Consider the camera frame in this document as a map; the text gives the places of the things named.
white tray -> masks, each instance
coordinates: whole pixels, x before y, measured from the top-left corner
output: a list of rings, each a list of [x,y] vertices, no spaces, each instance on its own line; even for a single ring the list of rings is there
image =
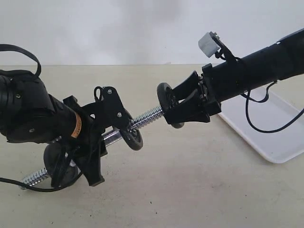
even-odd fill
[[[261,100],[266,89],[260,87],[251,97]],[[222,103],[222,117],[263,158],[272,163],[283,163],[304,152],[304,117],[278,133],[259,133],[252,129],[245,116],[246,99],[237,96]],[[299,110],[269,91],[269,100],[259,104],[249,101],[251,122],[262,130],[274,130],[293,119]]]

small wheel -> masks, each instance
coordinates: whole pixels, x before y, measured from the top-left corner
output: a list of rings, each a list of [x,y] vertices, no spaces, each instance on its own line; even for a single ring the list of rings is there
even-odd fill
[[[164,113],[166,113],[166,111],[168,111],[175,105],[179,104],[173,94],[171,86],[168,83],[163,82],[157,86],[157,96]],[[179,129],[182,128],[184,124],[185,123],[172,123],[171,126],[176,129]]]
[[[49,144],[43,154],[43,162],[47,169],[48,174],[53,177],[53,172],[56,166],[56,162],[58,157],[61,154],[61,145],[57,142],[54,142],[52,144]],[[64,175],[64,178],[62,179],[60,185],[64,185],[66,183],[69,183],[71,180],[73,180],[78,175],[78,168],[77,166],[69,166],[66,170],[66,173]]]
[[[129,115],[129,119],[132,120],[131,115],[128,111],[126,111]],[[139,151],[143,147],[143,138],[139,130],[133,129],[130,131],[120,130],[119,131],[123,140],[128,144],[128,146],[135,151]]]

white wall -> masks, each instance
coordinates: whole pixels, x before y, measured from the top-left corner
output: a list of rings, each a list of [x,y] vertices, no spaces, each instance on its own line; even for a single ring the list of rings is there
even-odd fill
[[[216,31],[237,56],[304,27],[304,0],[1,0],[0,43],[43,65],[195,64]],[[34,64],[0,54],[0,65]]]

beige table surface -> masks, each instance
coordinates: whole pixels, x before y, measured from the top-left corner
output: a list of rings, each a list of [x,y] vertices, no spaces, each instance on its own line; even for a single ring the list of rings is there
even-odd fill
[[[137,116],[158,105],[160,82],[175,86],[192,70],[200,66],[46,66],[41,79],[59,100],[74,95],[81,105],[95,86],[114,86]],[[297,77],[274,90],[302,108],[303,86]],[[56,193],[0,183],[0,227],[304,227],[303,155],[271,164],[218,116],[178,130],[160,119],[141,132],[140,151],[124,141],[108,147],[97,187],[83,177]],[[44,144],[0,144],[0,176],[20,180],[43,166]]]

orange label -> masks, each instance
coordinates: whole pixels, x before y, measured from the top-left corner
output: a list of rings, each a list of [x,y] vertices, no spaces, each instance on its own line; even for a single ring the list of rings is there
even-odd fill
[[[75,116],[76,116],[76,125],[75,125],[75,129],[74,129],[73,133],[71,134],[71,136],[73,138],[77,138],[79,136],[81,127],[82,127],[82,122],[81,122],[80,116],[77,113],[75,113]]]

